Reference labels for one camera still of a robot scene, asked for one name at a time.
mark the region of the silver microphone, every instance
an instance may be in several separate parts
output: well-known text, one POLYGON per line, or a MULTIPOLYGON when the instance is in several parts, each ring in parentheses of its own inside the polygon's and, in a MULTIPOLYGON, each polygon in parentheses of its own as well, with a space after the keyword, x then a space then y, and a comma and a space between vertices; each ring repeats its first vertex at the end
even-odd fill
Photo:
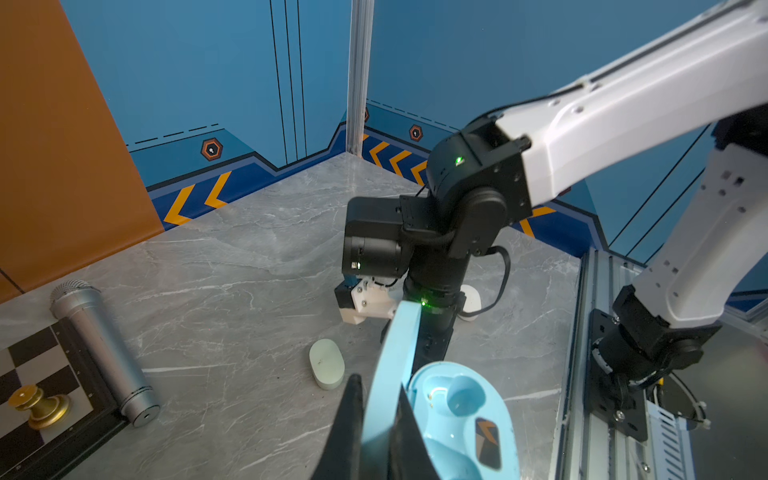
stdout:
POLYGON ((146 425, 160 412, 144 373, 125 346, 101 300, 101 292, 82 280, 69 280, 51 293, 51 313, 69 318, 118 401, 120 413, 134 427, 146 425))

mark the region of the light green soap bar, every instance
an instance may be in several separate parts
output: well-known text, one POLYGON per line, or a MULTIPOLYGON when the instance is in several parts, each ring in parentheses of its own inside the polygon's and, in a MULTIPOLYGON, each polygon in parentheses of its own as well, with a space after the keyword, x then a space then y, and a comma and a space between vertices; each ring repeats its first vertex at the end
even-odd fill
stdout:
POLYGON ((335 389, 344 379, 344 359, 333 340, 317 340, 310 348, 310 364, 321 389, 335 389))

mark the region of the gold chess pawn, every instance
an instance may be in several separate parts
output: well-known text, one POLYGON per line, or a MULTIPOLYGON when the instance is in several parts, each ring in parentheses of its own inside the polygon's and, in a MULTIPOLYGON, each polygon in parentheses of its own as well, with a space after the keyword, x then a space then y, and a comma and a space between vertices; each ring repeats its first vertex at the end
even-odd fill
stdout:
POLYGON ((29 410, 29 426, 42 430, 64 418, 70 399, 66 395, 45 398, 43 389, 37 385, 25 385, 13 393, 8 404, 20 412, 29 410))

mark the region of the hexagonal sticker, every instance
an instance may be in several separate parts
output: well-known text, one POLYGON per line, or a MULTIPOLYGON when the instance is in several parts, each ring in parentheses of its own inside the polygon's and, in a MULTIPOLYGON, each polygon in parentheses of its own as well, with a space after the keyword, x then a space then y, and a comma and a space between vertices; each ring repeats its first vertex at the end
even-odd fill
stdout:
POLYGON ((202 153, 208 161, 214 161, 221 158, 221 151, 223 149, 224 147, 221 145, 221 142, 216 138, 209 138, 208 140, 203 141, 203 150, 201 150, 200 153, 202 153))
POLYGON ((411 140, 413 141, 420 141, 424 136, 424 133, 422 132, 422 128, 418 125, 412 126, 410 133, 411 133, 411 140))

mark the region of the gray marble surface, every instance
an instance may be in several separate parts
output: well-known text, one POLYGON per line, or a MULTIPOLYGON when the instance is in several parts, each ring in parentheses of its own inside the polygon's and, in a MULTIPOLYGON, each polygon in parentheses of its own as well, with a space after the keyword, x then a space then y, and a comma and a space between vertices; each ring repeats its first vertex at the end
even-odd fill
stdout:
MULTIPOLYGON (((334 340, 369 385, 384 323, 345 324, 336 308, 346 202, 416 190, 344 154, 65 277, 101 289, 162 402, 67 478, 309 478, 343 390, 315 384, 309 348, 334 340)), ((522 478, 546 478, 579 260, 509 228, 498 243, 507 292, 457 320, 447 359, 507 400, 522 478)), ((502 271, 474 259, 467 283, 490 301, 502 271)), ((53 322, 65 279, 0 305, 0 348, 53 322)))

